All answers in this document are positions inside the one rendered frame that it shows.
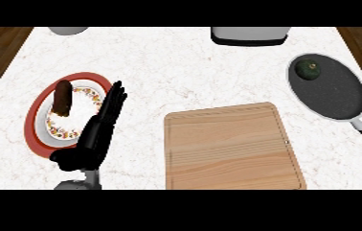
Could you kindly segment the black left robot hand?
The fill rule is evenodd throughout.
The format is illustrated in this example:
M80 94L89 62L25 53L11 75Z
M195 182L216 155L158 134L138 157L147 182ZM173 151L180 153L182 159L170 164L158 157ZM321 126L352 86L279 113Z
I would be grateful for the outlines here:
M62 171L93 171L99 169L105 160L113 141L115 121L127 99L121 81L117 81L108 92L99 113L86 123L77 146L56 150L49 160L58 164Z

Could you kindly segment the red round placemat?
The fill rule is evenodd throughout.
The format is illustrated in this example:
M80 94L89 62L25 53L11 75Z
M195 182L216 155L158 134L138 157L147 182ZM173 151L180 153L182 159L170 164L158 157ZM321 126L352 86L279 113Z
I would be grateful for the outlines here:
M89 86L101 94L101 99L105 99L113 84L104 76L90 72L80 72L65 76L61 79L70 81L74 86ZM42 92L40 96L37 97L28 109L24 122L24 138L28 148L39 156L45 158L49 158L55 150L59 150L62 148L74 148L79 142L77 139L58 140L49 135L48 132L46 115L52 106L53 90L56 84L58 81L55 81L49 85L49 87Z

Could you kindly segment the brown sausage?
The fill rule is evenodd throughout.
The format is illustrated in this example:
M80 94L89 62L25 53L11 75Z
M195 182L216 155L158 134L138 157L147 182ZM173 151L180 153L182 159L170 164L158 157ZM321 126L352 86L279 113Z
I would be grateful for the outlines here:
M52 112L61 116L68 117L73 106L73 84L62 80L55 87Z

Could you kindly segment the grey round bowl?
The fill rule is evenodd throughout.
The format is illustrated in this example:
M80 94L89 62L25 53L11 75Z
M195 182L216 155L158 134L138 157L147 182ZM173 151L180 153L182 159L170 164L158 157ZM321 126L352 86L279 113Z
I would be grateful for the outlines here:
M77 35L86 27L50 27L49 29L56 35Z

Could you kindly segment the dark green squash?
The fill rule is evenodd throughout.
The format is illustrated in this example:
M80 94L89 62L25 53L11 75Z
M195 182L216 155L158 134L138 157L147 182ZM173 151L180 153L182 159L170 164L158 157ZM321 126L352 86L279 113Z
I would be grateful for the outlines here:
M302 59L294 66L297 76L306 80L313 81L321 75L321 67L315 60Z

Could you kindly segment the wooden cutting board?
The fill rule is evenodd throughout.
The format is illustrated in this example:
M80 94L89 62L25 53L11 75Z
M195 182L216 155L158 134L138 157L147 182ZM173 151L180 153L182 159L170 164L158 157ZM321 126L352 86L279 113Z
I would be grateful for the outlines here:
M164 118L166 188L308 188L271 103L173 112Z

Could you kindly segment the white and black appliance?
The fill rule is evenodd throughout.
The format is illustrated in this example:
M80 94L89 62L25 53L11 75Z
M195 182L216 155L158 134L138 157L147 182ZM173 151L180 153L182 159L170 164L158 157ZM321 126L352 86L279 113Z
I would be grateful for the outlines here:
M290 27L212 27L212 39L219 45L275 46L287 40Z

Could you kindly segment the dark grey frying pan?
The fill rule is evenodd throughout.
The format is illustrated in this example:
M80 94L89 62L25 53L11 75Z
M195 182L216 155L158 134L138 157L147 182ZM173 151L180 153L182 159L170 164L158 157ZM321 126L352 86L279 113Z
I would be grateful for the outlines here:
M321 67L313 81L303 80L294 70L302 59L312 59ZM362 134L362 81L336 59L319 54L296 57L287 68L287 80L302 104L321 117L349 122Z

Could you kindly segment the white floral plate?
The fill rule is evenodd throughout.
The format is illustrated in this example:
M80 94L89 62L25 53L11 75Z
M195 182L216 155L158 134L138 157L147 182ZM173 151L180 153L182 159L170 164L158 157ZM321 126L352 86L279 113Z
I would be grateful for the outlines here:
M67 117L58 116L50 110L53 93L46 95L36 115L36 134L40 141L53 148L74 145L81 137L83 128L93 115L98 114L107 91L96 81L74 80L73 106Z

